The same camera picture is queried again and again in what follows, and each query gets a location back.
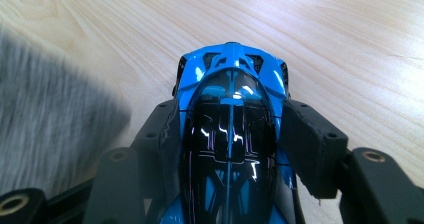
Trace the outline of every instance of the black plastic part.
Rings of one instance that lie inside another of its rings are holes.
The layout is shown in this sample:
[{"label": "black plastic part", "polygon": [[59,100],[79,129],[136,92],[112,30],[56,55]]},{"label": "black plastic part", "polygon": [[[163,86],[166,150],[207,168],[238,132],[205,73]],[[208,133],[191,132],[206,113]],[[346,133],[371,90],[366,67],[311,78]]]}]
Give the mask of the black plastic part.
[{"label": "black plastic part", "polygon": [[48,200],[50,223],[82,223],[93,180],[88,180]]},{"label": "black plastic part", "polygon": [[205,65],[206,71],[211,67],[212,58],[217,55],[219,55],[219,52],[207,52],[205,55],[203,55],[203,63]]},{"label": "black plastic part", "polygon": [[83,223],[143,223],[138,160],[131,148],[102,155]]},{"label": "black plastic part", "polygon": [[424,223],[420,188],[389,155],[358,148],[346,165],[349,179],[345,183],[351,188],[340,188],[340,211],[345,223]]},{"label": "black plastic part", "polygon": [[253,60],[253,66],[255,68],[255,71],[256,71],[256,73],[259,74],[259,72],[262,69],[264,59],[262,59],[262,57],[259,56],[259,55],[247,55],[247,56],[250,57]]},{"label": "black plastic part", "polygon": [[159,104],[138,132],[131,148],[137,151],[141,194],[167,207],[179,194],[178,165],[181,152],[178,100]]},{"label": "black plastic part", "polygon": [[35,224],[47,222],[43,191],[34,188],[11,191],[0,197],[0,223]]},{"label": "black plastic part", "polygon": [[283,77],[284,77],[284,89],[286,90],[286,93],[288,93],[289,92],[289,70],[285,62],[281,63],[281,72],[283,73]]},{"label": "black plastic part", "polygon": [[279,147],[315,198],[335,198],[336,163],[347,148],[347,136],[312,107],[285,100]]},{"label": "black plastic part", "polygon": [[305,223],[297,189],[290,189],[284,183],[280,172],[277,174],[274,203],[287,223]]},{"label": "black plastic part", "polygon": [[175,86],[172,89],[173,97],[175,97],[175,95],[177,94],[178,87],[180,86],[181,76],[183,75],[183,71],[184,71],[186,63],[187,63],[187,59],[182,56],[180,58],[180,62],[178,63],[177,81],[175,82]]}]

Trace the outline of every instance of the wood grain surface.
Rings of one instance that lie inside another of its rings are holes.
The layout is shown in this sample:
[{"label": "wood grain surface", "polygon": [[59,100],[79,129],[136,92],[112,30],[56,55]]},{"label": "wood grain surface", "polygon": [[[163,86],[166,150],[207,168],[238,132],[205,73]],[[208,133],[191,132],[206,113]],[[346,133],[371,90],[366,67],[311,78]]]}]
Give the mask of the wood grain surface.
[{"label": "wood grain surface", "polygon": [[[118,145],[171,98],[181,55],[237,41],[284,59],[292,98],[350,148],[392,155],[424,187],[424,0],[0,0],[0,20],[131,106]],[[300,186],[308,223],[341,222],[338,200]]]}]

